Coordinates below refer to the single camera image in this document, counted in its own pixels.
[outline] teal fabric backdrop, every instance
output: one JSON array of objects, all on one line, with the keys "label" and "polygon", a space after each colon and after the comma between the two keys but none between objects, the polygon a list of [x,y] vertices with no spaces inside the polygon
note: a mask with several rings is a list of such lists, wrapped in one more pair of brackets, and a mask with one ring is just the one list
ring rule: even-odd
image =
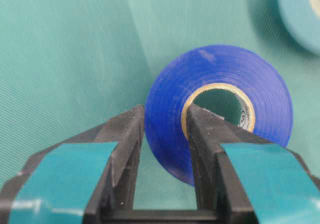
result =
[{"label": "teal fabric backdrop", "polygon": [[[275,0],[0,0],[0,186],[34,152],[144,103],[161,69],[199,46],[254,51],[292,96],[289,148],[320,176],[320,57]],[[135,208],[195,208],[143,142]]]}]

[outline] teal background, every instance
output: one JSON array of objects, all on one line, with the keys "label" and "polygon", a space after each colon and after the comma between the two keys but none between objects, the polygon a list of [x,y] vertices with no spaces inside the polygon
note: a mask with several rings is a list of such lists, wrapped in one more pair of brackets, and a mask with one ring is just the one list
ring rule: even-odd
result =
[{"label": "teal background", "polygon": [[[0,185],[34,152],[144,103],[176,56],[211,44],[254,51],[282,75],[289,149],[320,176],[320,58],[284,29],[275,0],[0,0]],[[144,141],[135,208],[195,208],[192,187]]]},{"label": "teal background", "polygon": [[49,152],[15,197],[8,223],[81,224],[116,144],[68,143]]},{"label": "teal background", "polygon": [[259,223],[318,222],[320,192],[292,153],[273,143],[222,146]]}]

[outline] tape roll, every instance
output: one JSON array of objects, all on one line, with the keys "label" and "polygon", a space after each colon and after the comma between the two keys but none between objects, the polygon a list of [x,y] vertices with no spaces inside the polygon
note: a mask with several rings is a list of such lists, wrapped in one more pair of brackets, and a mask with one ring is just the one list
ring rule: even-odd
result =
[{"label": "tape roll", "polygon": [[191,50],[169,63],[155,80],[145,104],[145,133],[159,163],[193,184],[186,109],[206,90],[225,90],[238,99],[239,125],[281,146],[292,130],[292,103],[277,71],[248,50],[213,45]]},{"label": "tape roll", "polygon": [[283,24],[305,49],[320,54],[320,0],[277,0]]}]

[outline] teal tape on clamp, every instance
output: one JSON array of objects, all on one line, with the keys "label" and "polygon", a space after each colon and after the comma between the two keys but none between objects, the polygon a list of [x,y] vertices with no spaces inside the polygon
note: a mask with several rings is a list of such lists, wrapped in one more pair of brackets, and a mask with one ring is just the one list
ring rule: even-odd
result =
[{"label": "teal tape on clamp", "polygon": [[319,223],[320,192],[296,158],[276,144],[222,144],[260,223]]},{"label": "teal tape on clamp", "polygon": [[16,196],[9,224],[80,224],[116,142],[62,144]]}]

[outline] teal tape roll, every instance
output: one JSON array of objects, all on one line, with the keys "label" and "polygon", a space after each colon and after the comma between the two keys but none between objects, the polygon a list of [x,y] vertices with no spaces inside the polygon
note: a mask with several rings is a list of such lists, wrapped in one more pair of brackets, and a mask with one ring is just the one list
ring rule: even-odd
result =
[{"label": "teal tape roll", "polygon": [[222,144],[260,223],[320,220],[320,192],[296,158],[276,144]]},{"label": "teal tape roll", "polygon": [[63,144],[48,153],[14,200],[9,224],[82,223],[116,144]]},{"label": "teal tape roll", "polygon": [[283,24],[304,48],[320,54],[320,0],[277,0]]}]

